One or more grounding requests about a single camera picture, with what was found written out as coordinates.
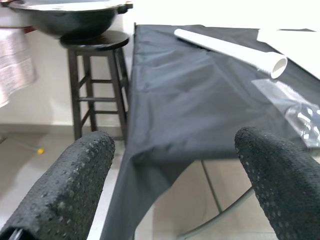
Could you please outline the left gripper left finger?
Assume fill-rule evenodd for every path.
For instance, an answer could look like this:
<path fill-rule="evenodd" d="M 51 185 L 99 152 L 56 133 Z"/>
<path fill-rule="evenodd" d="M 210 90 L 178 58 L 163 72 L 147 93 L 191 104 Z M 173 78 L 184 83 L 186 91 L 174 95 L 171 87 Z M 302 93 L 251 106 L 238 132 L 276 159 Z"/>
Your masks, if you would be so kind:
<path fill-rule="evenodd" d="M 85 240 L 115 156 L 106 132 L 68 146 L 0 230 L 2 240 Z"/>

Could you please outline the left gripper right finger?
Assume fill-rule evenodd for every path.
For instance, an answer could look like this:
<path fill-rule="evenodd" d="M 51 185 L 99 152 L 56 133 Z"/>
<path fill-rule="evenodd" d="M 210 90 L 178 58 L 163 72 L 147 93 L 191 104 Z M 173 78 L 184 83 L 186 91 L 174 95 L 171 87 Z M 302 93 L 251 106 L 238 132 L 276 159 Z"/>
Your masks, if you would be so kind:
<path fill-rule="evenodd" d="M 320 238 L 320 164 L 296 144 L 255 127 L 234 137 L 237 156 L 279 240 Z"/>

